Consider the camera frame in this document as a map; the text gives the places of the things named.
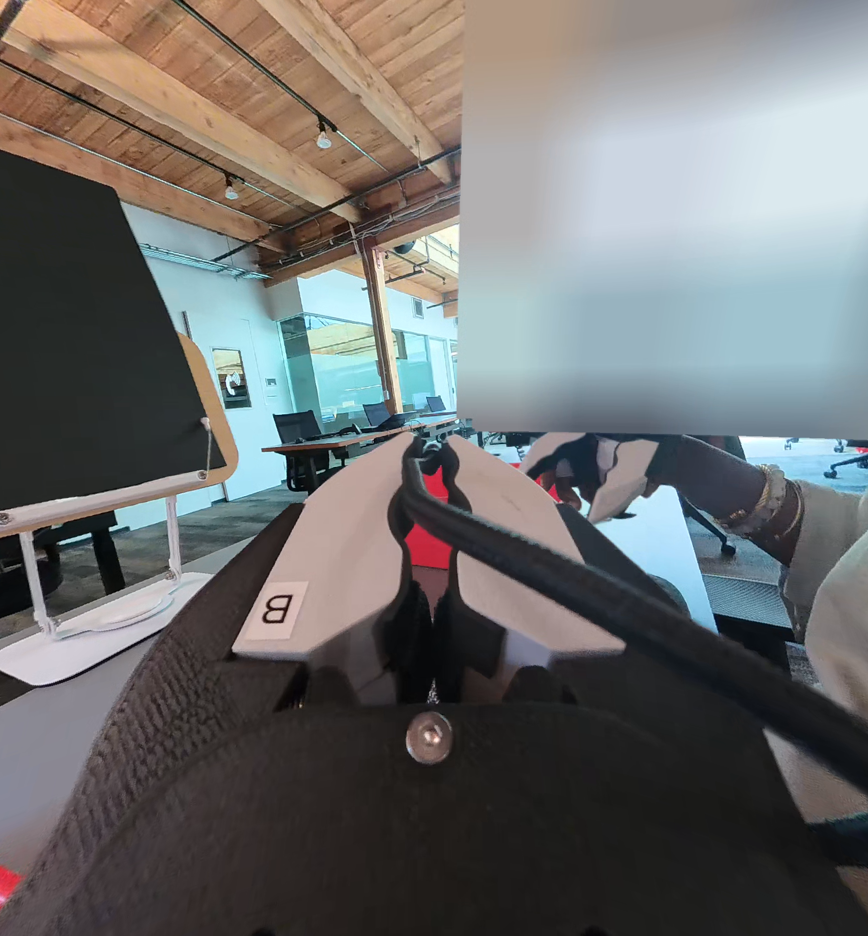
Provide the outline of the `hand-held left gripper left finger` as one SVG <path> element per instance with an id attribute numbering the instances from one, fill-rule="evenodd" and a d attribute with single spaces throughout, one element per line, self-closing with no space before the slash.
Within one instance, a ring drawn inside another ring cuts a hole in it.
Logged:
<path id="1" fill-rule="evenodd" d="M 375 448 L 303 503 L 231 651 L 333 667 L 365 704 L 425 703 L 435 682 L 428 597 L 396 510 L 411 432 Z"/>

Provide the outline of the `person's right forearm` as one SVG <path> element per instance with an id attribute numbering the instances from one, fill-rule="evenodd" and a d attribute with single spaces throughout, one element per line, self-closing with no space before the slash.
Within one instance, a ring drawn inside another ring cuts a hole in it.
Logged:
<path id="1" fill-rule="evenodd" d="M 868 721 L 868 489 L 796 486 L 803 513 L 781 594 L 823 691 Z"/>

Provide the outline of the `wooden top desk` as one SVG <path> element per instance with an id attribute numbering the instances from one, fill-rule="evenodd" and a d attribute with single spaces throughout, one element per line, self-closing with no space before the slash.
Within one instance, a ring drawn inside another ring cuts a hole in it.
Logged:
<path id="1" fill-rule="evenodd" d="M 414 434 L 422 438 L 433 438 L 435 440 L 441 439 L 456 431 L 459 425 L 460 421 L 455 414 L 422 415 L 409 418 L 405 425 L 399 429 L 388 431 L 368 430 L 359 433 L 346 431 L 342 434 L 327 436 L 318 442 L 307 443 L 297 448 L 297 450 L 326 449 L 329 452 L 331 469 L 320 483 L 320 487 L 333 474 L 341 470 L 348 460 L 357 457 L 364 449 L 369 449 L 372 445 L 386 442 L 400 433 Z M 284 458 L 285 453 L 292 451 L 294 451 L 294 448 L 284 447 L 282 444 L 262 448 L 263 453 L 281 455 Z"/>

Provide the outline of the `framed wall sign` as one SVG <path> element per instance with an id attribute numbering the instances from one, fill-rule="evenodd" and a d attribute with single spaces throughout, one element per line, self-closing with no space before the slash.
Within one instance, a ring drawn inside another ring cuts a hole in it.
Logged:
<path id="1" fill-rule="evenodd" d="M 211 358 L 224 409 L 251 408 L 250 386 L 241 351 L 214 347 Z"/>

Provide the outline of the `white tabletop board stand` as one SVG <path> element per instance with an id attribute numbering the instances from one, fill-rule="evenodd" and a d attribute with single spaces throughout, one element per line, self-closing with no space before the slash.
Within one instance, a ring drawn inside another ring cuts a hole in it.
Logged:
<path id="1" fill-rule="evenodd" d="M 177 495 L 194 482 L 206 482 L 212 465 L 214 433 L 208 416 L 206 467 L 141 485 L 98 494 L 63 498 L 0 510 L 0 533 L 19 536 L 29 584 L 33 619 L 40 632 L 0 649 L 0 673 L 31 687 L 45 687 L 76 677 L 158 634 L 213 578 L 210 573 L 184 571 L 177 514 Z M 164 495 L 168 568 L 158 581 L 80 613 L 65 622 L 47 611 L 32 545 L 32 530 L 72 514 L 85 516 L 115 508 L 117 501 L 141 503 Z"/>

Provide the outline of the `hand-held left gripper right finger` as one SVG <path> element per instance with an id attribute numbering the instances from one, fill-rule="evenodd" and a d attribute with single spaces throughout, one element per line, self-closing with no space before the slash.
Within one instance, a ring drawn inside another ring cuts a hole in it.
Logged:
<path id="1" fill-rule="evenodd" d="M 559 504 L 475 444 L 443 444 L 448 504 L 582 563 Z M 459 550 L 434 617 L 441 696 L 501 696 L 521 667 L 620 654 L 626 645 L 547 597 Z"/>

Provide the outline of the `person's right hand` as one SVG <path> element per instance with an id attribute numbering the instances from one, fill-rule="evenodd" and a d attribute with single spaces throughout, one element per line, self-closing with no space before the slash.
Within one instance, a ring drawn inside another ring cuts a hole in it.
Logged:
<path id="1" fill-rule="evenodd" d="M 742 521 L 759 505 L 766 487 L 761 469 L 689 436 L 662 440 L 646 474 L 653 485 L 674 488 L 717 521 Z"/>

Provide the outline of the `black board with wooden frame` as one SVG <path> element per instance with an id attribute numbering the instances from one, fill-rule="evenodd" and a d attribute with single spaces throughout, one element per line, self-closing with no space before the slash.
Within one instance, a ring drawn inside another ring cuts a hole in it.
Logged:
<path id="1" fill-rule="evenodd" d="M 0 538 L 217 485 L 238 461 L 116 191 L 0 150 Z"/>

